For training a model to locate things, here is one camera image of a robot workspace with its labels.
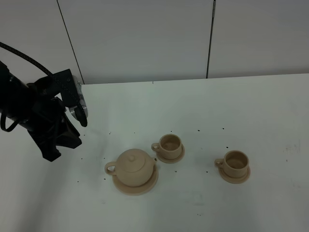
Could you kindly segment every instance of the teapot lid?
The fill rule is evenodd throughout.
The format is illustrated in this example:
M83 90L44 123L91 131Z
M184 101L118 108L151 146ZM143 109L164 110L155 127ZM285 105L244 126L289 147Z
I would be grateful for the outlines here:
M136 172L144 166L145 155L148 154L140 149L127 150L119 156L117 166L129 173Z

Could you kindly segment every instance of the saucer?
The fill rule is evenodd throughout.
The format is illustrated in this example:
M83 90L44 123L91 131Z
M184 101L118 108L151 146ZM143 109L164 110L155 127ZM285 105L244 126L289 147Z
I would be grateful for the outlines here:
M152 176L145 184L141 186L129 187L123 184L115 175L112 177L112 181L114 185L116 186L116 188L119 191L121 191L123 194L131 195L131 196L138 196L138 195L142 195L144 193L149 192L155 186L158 180L158 177L159 177L159 171L158 171L157 166L155 165Z
M177 163L178 161L181 161L181 159L184 157L185 150L184 150L183 144L182 144L182 149L183 150L182 150L181 154L173 160L172 159L166 159L166 158L162 157L160 152L157 152L156 156L158 157L159 160L161 160L164 163Z
M232 184L241 184L243 182L245 182L246 180L248 180L250 174L251 174L251 170L250 170L250 167L248 167L248 170L247 170L247 173L240 177L240 178L232 178L230 176L228 176L222 168L219 168L219 173L220 173L220 176L223 178L223 180L229 182L229 183L232 183Z

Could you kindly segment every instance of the white tabletop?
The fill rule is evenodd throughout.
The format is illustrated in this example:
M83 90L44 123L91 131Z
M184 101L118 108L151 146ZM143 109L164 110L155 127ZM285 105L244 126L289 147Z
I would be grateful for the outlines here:
M0 132L0 231L309 231L308 87L309 74L83 86L88 127L70 116L83 144L54 162L22 127ZM104 165L154 156L171 131L184 158L159 161L150 192L120 193ZM229 150L250 159L243 184L213 165Z

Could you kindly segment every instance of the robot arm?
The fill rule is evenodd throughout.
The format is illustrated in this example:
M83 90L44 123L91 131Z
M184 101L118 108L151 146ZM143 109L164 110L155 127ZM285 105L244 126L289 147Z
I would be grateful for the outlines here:
M40 65L3 43L0 47ZM45 71L48 76L25 85L0 61L0 125L6 132L12 131L17 124L26 128L43 157L54 161L61 155L56 145L76 148L82 144L79 132L65 114L66 107L83 127L87 126L88 112L81 83L73 78L69 69L55 74ZM56 97L59 93L62 100ZM7 117L14 121L8 128Z

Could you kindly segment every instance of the beige teapot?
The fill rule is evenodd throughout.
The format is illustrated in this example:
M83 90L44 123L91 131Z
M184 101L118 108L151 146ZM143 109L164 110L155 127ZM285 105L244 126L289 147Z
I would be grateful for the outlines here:
M125 185L130 187L145 184L154 172L156 158L151 158L145 151L130 149L123 152L116 162L105 165L105 172L115 175Z

